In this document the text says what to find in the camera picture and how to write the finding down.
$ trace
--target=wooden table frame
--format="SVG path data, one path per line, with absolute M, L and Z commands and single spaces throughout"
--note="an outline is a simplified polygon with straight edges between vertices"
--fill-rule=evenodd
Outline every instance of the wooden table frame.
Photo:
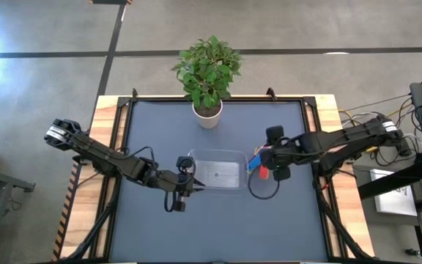
M 182 100 L 183 96 L 138 96 L 137 98 L 139 100 Z M 100 96 L 95 108 L 90 136 L 115 149 L 124 147 L 127 137 L 124 131 L 128 131 L 130 125 L 126 121 L 130 119 L 133 111 L 133 107 L 130 107 L 133 105 L 131 99 L 131 96 Z M 271 101 L 269 95 L 238 95 L 233 96 L 232 99 Z M 279 95 L 278 99 L 300 100 L 302 102 L 301 106 L 304 105 L 304 107 L 301 107 L 301 109 L 307 117 L 307 131 L 341 129 L 338 109 L 333 95 Z M 344 165 L 342 169 L 352 172 L 352 167 L 349 165 Z M 89 164 L 83 165 L 76 162 L 73 164 L 52 260 L 66 257 L 75 250 L 111 195 L 114 179 L 101 176 L 91 179 L 77 190 L 75 186 L 78 182 L 94 173 L 92 166 Z M 325 199 L 329 201 L 342 224 L 360 247 L 366 253 L 373 255 L 374 252 L 355 179 L 352 176 L 338 173 L 329 186 L 330 190 L 324 192 Z M 327 254 L 333 257 L 353 257 L 351 251 L 346 248 L 344 243 L 340 242 L 334 226 L 325 215 L 321 217 L 321 222 L 323 229 L 327 231 L 325 234 Z M 114 220 L 108 219 L 103 225 L 98 241 L 95 241 L 85 257 L 108 256 L 111 250 L 109 241 L 113 234 L 112 228 L 108 227 L 112 223 L 114 223 Z

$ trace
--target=desk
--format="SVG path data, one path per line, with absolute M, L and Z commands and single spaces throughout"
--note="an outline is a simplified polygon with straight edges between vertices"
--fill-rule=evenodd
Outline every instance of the desk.
M 335 131 L 341 129 L 341 123 L 334 96 L 311 96 L 316 98 L 317 111 L 322 130 Z M 154 96 L 141 96 L 141 98 L 153 97 Z M 302 95 L 279 95 L 278 97 L 302 97 Z M 118 101 L 119 96 L 99 97 L 90 131 L 90 136 L 93 139 L 96 139 L 106 145 L 110 145 L 112 143 L 112 139 L 118 139 L 114 140 L 116 147 L 121 145 L 121 138 L 123 137 L 126 120 L 126 114 L 121 114 L 119 117 L 120 122 L 118 133 L 112 138 L 112 131 L 115 131 L 114 119 Z M 309 124 L 311 130 L 314 130 L 314 121 L 309 120 Z M 352 168 L 345 165 L 343 170 L 351 172 Z M 99 198 L 101 195 L 100 189 L 103 181 L 102 177 L 95 177 L 89 182 L 83 184 L 82 188 L 79 188 L 78 190 L 75 189 L 75 184 L 79 180 L 86 179 L 93 174 L 94 171 L 91 166 L 82 166 L 81 168 L 80 164 L 73 164 L 52 260 L 57 260 L 59 257 L 66 257 L 71 254 L 78 244 L 84 239 L 95 221 Z M 355 179 L 349 175 L 338 174 L 333 178 L 333 187 L 335 189 L 336 202 L 338 204 L 342 223 L 361 248 L 368 254 L 374 255 Z M 108 223 L 104 224 L 103 230 L 99 236 L 100 239 L 97 245 L 97 256 L 102 255 L 106 244 L 107 225 Z M 330 230 L 330 240 L 333 245 L 333 255 L 340 256 L 342 250 L 338 247 L 337 234 L 331 224 L 328 225 L 328 229 Z

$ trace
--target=floor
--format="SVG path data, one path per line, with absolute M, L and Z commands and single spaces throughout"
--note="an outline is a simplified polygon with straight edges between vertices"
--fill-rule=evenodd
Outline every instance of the floor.
M 1 0 L 0 53 L 107 51 L 118 12 L 118 6 L 87 0 Z M 236 95 L 268 87 L 279 94 L 326 93 L 349 109 L 407 94 L 410 83 L 422 81 L 422 52 L 375 49 L 422 47 L 422 0 L 135 0 L 122 18 L 116 49 L 184 49 L 211 34 L 236 49 L 373 48 L 244 56 L 243 76 L 231 86 Z M 32 194 L 13 194 L 23 206 L 4 217 L 0 263 L 51 257 L 73 156 L 42 140 L 51 121 L 69 118 L 88 128 L 98 91 L 180 95 L 169 70 L 176 60 L 116 57 L 103 87 L 104 57 L 0 59 L 0 172 L 37 183 Z M 388 113 L 401 102 L 358 111 Z M 402 129 L 412 132 L 407 122 Z M 402 252 L 418 247 L 412 227 L 369 224 L 369 232 L 381 259 L 422 263 Z

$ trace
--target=gray floor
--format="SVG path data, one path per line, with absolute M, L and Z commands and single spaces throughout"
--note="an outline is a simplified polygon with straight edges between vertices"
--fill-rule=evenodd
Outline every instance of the gray floor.
M 0 1 L 0 52 L 106 51 L 118 7 L 84 0 Z M 234 48 L 422 46 L 422 0 L 135 0 L 117 50 L 183 49 L 216 34 Z M 335 94 L 350 108 L 408 93 L 422 81 L 422 54 L 244 56 L 234 94 Z M 0 59 L 0 172 L 37 183 L 14 193 L 23 207 L 4 217 L 0 263 L 50 259 L 73 153 L 42 138 L 54 118 L 88 127 L 104 58 Z M 107 95 L 182 94 L 175 58 L 116 58 Z M 388 113 L 398 99 L 359 111 Z M 407 122 L 402 129 L 411 133 Z M 369 161 L 363 159 L 360 164 Z M 420 262 L 412 227 L 369 224 L 376 256 Z

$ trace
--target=black metal frame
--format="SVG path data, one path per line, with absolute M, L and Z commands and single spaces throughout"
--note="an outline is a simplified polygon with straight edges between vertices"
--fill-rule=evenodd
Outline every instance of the black metal frame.
M 128 131 L 130 130 L 131 127 L 131 123 L 132 123 L 132 116 L 133 116 L 133 112 L 134 112 L 134 104 L 137 101 L 149 101 L 149 102 L 185 102 L 186 99 L 184 97 L 176 97 L 176 98 L 168 98 L 168 97 L 163 97 L 163 98 L 156 98 L 156 97 L 151 97 L 151 98 L 147 98 L 147 97 L 142 97 L 142 98 L 137 98 L 136 97 L 136 91 L 133 90 L 133 97 L 128 97 L 128 98 L 119 98 L 117 106 L 116 106 L 116 113 L 115 113 L 115 119 L 114 119 L 114 126 L 112 129 L 112 137 L 111 137 L 111 141 L 110 141 L 110 147 L 114 148 L 115 144 L 116 144 L 116 140 L 117 140 L 117 134 L 119 132 L 119 122 L 121 119 L 121 113 L 122 113 L 122 108 L 124 106 L 127 107 L 127 116 L 126 116 L 126 123 L 125 123 L 125 130 L 123 131 L 123 137 L 122 137 L 122 145 L 121 148 L 124 149 L 127 141 L 128 141 Z M 312 115 L 314 118 L 314 123 L 315 123 L 315 128 L 317 131 L 321 130 L 321 124 L 320 124 L 320 120 L 319 120 L 319 115 L 318 115 L 318 111 L 317 111 L 317 104 L 315 101 L 314 97 L 285 97 L 285 98 L 276 98 L 274 96 L 261 96 L 261 97 L 235 97 L 235 98 L 229 98 L 226 100 L 223 100 L 224 102 L 273 102 L 273 101 L 278 101 L 278 102 L 298 102 L 300 104 L 300 110 L 301 113 L 303 115 L 303 126 L 304 126 L 304 130 L 305 131 L 310 131 L 310 127 L 308 124 L 308 112 L 307 112 L 307 106 L 311 108 L 312 111 Z M 317 175 L 314 173 L 313 171 L 313 176 L 314 179 L 318 178 Z M 99 205 L 97 208 L 97 217 L 100 215 L 100 213 L 102 212 L 102 209 L 105 206 L 106 203 L 106 194 L 107 194 L 107 190 L 108 190 L 108 179 L 104 178 L 103 184 L 102 184 L 102 188 L 100 189 L 100 199 L 99 199 Z M 338 212 L 338 205 L 336 203 L 336 195 L 334 193 L 334 188 L 333 188 L 333 184 L 330 184 L 330 187 L 328 189 L 328 193 L 330 195 L 330 206 L 334 209 L 335 214 L 339 217 L 339 212 Z M 327 258 L 330 259 L 333 256 L 333 246 L 331 243 L 331 239 L 330 239 L 330 230 L 328 229 L 328 223 L 327 223 L 327 218 L 325 217 L 324 213 L 322 212 L 322 209 L 319 208 L 319 214 L 320 214 L 320 221 L 321 221 L 321 225 L 322 225 L 322 233 L 324 236 L 324 241 L 325 241 L 325 249 L 327 252 Z M 104 260 L 109 260 L 110 258 L 110 252 L 111 252 L 111 247 L 112 247 L 112 235 L 113 235 L 113 229 L 114 229 L 114 225 L 115 225 L 115 217 L 116 217 L 116 208 L 114 208 L 114 211 L 108 221 L 108 227 L 107 227 L 107 235 L 106 235 L 106 240 L 105 240 L 105 248 L 103 250 L 103 256 L 102 258 Z M 338 236 L 338 242 L 340 243 L 340 250 L 341 250 L 341 256 L 342 257 L 347 257 L 347 253 L 346 253 L 346 246 L 344 245 L 344 242 L 342 241 L 341 237 Z M 92 244 L 91 246 L 91 250 L 89 252 L 89 257 L 96 257 L 97 254 L 97 245 L 98 245 L 98 237 L 96 238 L 95 242 Z

